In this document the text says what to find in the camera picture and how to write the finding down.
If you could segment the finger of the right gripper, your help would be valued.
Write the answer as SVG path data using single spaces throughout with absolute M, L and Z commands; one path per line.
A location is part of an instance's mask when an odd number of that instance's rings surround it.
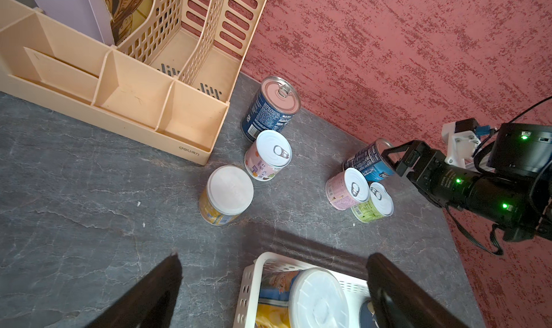
M 428 158 L 431 148 L 421 140 L 413 140 L 382 151 L 382 159 L 399 176 L 418 171 L 418 163 Z

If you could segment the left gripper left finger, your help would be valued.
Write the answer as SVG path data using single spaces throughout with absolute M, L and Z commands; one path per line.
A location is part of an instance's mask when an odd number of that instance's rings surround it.
M 88 327 L 169 327 L 183 268 L 175 253 L 164 259 Z

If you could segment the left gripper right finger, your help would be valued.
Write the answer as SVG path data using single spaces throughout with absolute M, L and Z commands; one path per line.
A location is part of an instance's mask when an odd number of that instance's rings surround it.
M 465 327 L 381 253 L 367 261 L 367 284 L 378 327 Z

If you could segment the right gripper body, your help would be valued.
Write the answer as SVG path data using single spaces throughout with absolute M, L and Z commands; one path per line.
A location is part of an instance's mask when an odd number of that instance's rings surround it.
M 407 178 L 439 206 L 465 209 L 505 229 L 530 228 L 528 193 L 522 185 L 447 165 L 438 150 L 431 149 Z

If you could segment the dark can brown lid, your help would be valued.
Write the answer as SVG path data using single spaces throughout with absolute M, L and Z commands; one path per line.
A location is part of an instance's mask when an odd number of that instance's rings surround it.
M 359 310 L 360 328 L 378 328 L 379 325 L 375 316 L 375 308 L 370 299 L 366 300 Z

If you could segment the white plastic basket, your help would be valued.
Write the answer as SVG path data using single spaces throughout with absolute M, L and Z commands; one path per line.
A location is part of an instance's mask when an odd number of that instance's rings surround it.
M 242 274 L 234 327 L 359 327 L 365 280 L 266 252 Z

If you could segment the blue can pink lid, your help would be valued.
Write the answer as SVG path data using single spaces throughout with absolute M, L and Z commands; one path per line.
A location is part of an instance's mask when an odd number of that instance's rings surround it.
M 300 108 L 300 96 L 293 86 L 278 76 L 269 76 L 241 121 L 241 130 L 250 142 L 265 130 L 281 132 Z
M 378 138 L 344 161 L 342 170 L 356 168 L 369 183 L 383 181 L 395 173 L 390 162 L 382 156 L 383 151 L 389 148 L 393 148 L 389 141 Z

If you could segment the tall yellow blue can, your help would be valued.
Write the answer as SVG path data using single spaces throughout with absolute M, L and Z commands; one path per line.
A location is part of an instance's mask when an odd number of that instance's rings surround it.
M 261 280 L 256 327 L 348 327 L 338 280 L 322 268 L 275 272 Z

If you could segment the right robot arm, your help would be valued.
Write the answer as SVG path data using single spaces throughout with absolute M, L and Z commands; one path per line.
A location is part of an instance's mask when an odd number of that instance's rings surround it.
M 551 127 L 502 124 L 495 141 L 474 157 L 479 165 L 487 156 L 491 171 L 451 165 L 421 140 L 384 150 L 382 157 L 389 161 L 395 153 L 401 157 L 390 161 L 392 170 L 435 206 L 484 217 L 509 243 L 551 239 Z

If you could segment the small green can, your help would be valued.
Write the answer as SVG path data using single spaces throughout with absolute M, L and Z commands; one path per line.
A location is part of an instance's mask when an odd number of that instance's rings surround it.
M 362 223 L 369 223 L 394 213 L 394 204 L 386 188 L 377 182 L 369 185 L 369 199 L 351 208 L 352 214 Z

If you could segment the yellow can white lid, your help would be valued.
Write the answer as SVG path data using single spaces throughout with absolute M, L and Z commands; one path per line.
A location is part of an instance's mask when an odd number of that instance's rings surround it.
M 223 226 L 245 212 L 253 198 L 254 186 L 248 174 L 236 166 L 224 165 L 208 178 L 198 208 L 209 224 Z

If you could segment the small pink white can left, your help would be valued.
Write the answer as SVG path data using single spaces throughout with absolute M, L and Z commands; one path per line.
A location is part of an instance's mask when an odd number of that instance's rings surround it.
M 265 130 L 245 153 L 244 165 L 255 180 L 270 181 L 290 164 L 292 156 L 290 143 L 283 135 Z

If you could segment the beige desk file organizer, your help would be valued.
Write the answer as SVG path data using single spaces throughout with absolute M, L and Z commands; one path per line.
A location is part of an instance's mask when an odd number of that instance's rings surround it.
M 204 165 L 267 0 L 152 0 L 106 45 L 1 0 L 1 90 Z

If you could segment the yellow patterned book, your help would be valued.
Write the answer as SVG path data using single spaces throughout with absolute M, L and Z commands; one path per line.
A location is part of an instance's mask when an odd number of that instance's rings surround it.
M 146 21 L 153 0 L 104 0 L 109 16 L 114 44 L 120 45 Z

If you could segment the lilac folder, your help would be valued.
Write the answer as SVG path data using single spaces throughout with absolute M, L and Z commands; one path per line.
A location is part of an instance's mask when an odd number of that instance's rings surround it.
M 102 41 L 90 0 L 34 0 L 44 13 L 95 40 Z

